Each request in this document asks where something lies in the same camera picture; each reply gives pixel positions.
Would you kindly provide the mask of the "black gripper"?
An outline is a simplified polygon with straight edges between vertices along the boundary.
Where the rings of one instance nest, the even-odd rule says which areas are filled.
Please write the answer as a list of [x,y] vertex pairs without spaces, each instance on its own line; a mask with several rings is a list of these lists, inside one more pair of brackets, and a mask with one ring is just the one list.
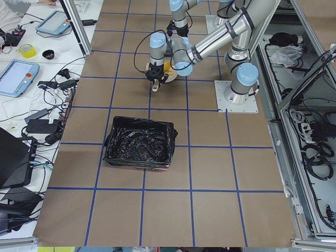
[[173,31],[175,30],[177,34],[181,37],[187,37],[188,35],[188,24],[185,24],[183,27],[177,27],[175,22],[171,20],[166,28],[167,34],[169,37],[173,35]]
[[169,77],[168,74],[164,73],[164,65],[157,65],[152,63],[147,63],[145,75],[150,81],[151,88],[155,86],[155,80],[159,80],[160,84],[166,83]]

